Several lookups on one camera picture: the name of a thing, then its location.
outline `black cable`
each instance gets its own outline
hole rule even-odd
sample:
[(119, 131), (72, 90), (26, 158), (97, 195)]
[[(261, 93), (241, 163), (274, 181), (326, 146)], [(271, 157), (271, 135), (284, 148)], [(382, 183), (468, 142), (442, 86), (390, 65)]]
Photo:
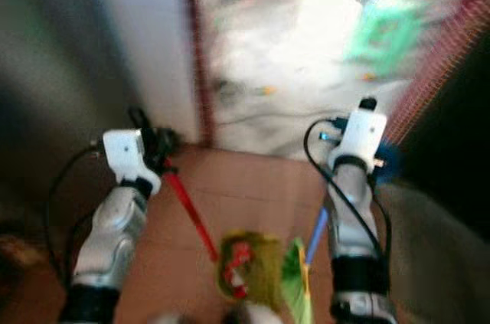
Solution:
[(83, 226), (83, 224), (92, 219), (92, 216), (95, 214), (96, 208), (89, 211), (85, 215), (83, 215), (77, 223), (73, 225), (70, 230), (70, 234), (68, 235), (67, 241), (64, 245), (64, 284), (66, 287), (71, 285), (71, 258), (74, 254), (74, 245), (75, 245), (75, 237), (77, 236), (78, 230)]
[(84, 157), (86, 154), (94, 152), (96, 150), (95, 146), (88, 146), (76, 154), (74, 154), (68, 162), (65, 164), (65, 166), (61, 169), (60, 173), (54, 178), (53, 183), (51, 184), (51, 187), (49, 188), (49, 192), (47, 193), (47, 199), (44, 202), (44, 213), (43, 213), (43, 232), (44, 232), (44, 240), (46, 241), (46, 248), (48, 252), (48, 257), (49, 257), (49, 263), (53, 267), (54, 272), (56, 273), (56, 276), (58, 280), (60, 281), (61, 285), (63, 287), (66, 287), (65, 284), (65, 279), (63, 275), (63, 270), (61, 268), (61, 265), (59, 264), (56, 254), (54, 252), (54, 247), (53, 247), (53, 241), (51, 240), (51, 233), (50, 233), (50, 204), (54, 198), (54, 195), (56, 194), (56, 191), (58, 187), (60, 186), (60, 183), (64, 180), (65, 176), (67, 173), (71, 170), (71, 168), (74, 166), (74, 164)]
[(392, 236), (391, 218), (388, 212), (386, 211), (386, 209), (384, 208), (384, 206), (380, 203), (380, 201), (377, 198), (376, 191), (374, 190), (375, 188), (374, 180), (370, 181), (370, 186), (371, 186), (371, 194), (373, 195), (373, 201), (380, 209), (384, 219), (384, 226), (386, 228), (386, 237), (384, 242), (384, 256), (386, 257), (386, 260), (389, 263), (390, 256), (391, 256), (391, 236)]
[(333, 174), (332, 172), (326, 172), (312, 157), (312, 155), (309, 152), (309, 134), (313, 130), (315, 126), (317, 126), (319, 123), (331, 123), (333, 119), (317, 119), (314, 123), (312, 123), (309, 128), (306, 130), (305, 137), (303, 139), (303, 148), (305, 150), (306, 158), (308, 158), (309, 162), (316, 168), (318, 173), (322, 175), (322, 177), (329, 183), (337, 195), (340, 197), (340, 199), (344, 202), (345, 206), (352, 212), (352, 214), (355, 216), (355, 218), (358, 220), (359, 224), (364, 228), (366, 231), (367, 236), (371, 240), (371, 243), (374, 246), (374, 249), (376, 250), (377, 254), (379, 257), (383, 257), (383, 250), (381, 249), (381, 245), (378, 242), (377, 238), (374, 236), (373, 232), (369, 228), (369, 226), (366, 224), (362, 216), (359, 214), (357, 209), (354, 207), (354, 205), (351, 204), (347, 196), (345, 196), (344, 192), (338, 187), (337, 183), (333, 180)]

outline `green object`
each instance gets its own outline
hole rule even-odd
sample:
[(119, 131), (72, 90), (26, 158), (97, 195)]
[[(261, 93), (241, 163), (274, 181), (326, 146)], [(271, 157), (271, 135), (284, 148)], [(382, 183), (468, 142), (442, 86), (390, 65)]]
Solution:
[(366, 4), (345, 58), (365, 59), (376, 76), (395, 70), (417, 42), (423, 0), (372, 0)]
[(273, 236), (257, 232), (236, 231), (228, 234), (220, 247), (217, 285), (220, 291), (231, 300), (235, 300), (231, 288), (224, 280), (223, 272), (232, 258), (232, 246), (236, 242), (247, 242), (252, 250), (252, 259), (237, 268), (240, 277), (247, 285), (246, 300), (266, 305), (275, 312), (281, 307), (281, 261), (280, 241)]
[(313, 309), (309, 290), (309, 267), (305, 264), (305, 246), (296, 238), (283, 261), (281, 291), (295, 324), (312, 324)]

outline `gray wall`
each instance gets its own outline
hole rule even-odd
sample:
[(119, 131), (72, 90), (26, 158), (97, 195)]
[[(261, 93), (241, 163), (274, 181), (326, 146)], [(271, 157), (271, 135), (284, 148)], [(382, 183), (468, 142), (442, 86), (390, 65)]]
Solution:
[[(139, 101), (131, 77), (116, 64), (122, 60), (117, 50), (109, 49), (110, 32), (90, 10), (94, 4), (0, 0), (0, 6), (3, 221), (39, 212), (51, 179), (67, 158), (103, 129), (129, 126), (126, 107)], [(111, 181), (105, 167), (94, 161), (77, 167), (53, 210), (54, 224), (70, 225)], [(38, 219), (24, 222), (31, 224), (27, 230), (38, 231)]]

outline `red object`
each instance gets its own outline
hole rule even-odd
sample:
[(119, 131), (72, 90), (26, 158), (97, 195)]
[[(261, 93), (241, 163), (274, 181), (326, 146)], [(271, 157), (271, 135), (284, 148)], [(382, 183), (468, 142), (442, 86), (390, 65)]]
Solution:
[(232, 251), (232, 260), (226, 265), (223, 276), (225, 282), (233, 287), (233, 296), (236, 299), (244, 299), (248, 295), (247, 285), (234, 286), (233, 280), (234, 276), (238, 274), (235, 268), (248, 263), (252, 259), (252, 249), (247, 242), (239, 241), (232, 246)]
[[(165, 167), (171, 167), (171, 166), (172, 163), (170, 162), (170, 159), (166, 159)], [(201, 235), (201, 239), (204, 242), (204, 246), (206, 246), (207, 251), (209, 252), (211, 261), (213, 261), (213, 263), (217, 262), (218, 255), (216, 249), (214, 248), (213, 241), (209, 237), (209, 233), (204, 227), (201, 217), (198, 214), (198, 211), (196, 211), (196, 209), (194, 208), (191, 198), (189, 197), (189, 194), (186, 192), (185, 187), (181, 182), (181, 179), (175, 173), (172, 172), (165, 173), (164, 177), (166, 182), (168, 182), (170, 186), (174, 189), (175, 194), (177, 195), (182, 205), (184, 205), (184, 208), (189, 214), (189, 217), (194, 223), (194, 226), (198, 230), (198, 233)]]

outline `white wall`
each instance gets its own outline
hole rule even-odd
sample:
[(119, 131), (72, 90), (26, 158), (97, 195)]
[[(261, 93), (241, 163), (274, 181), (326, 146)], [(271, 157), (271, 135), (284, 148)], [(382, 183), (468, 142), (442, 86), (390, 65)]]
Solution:
[(152, 121), (199, 140), (185, 0), (102, 0)]

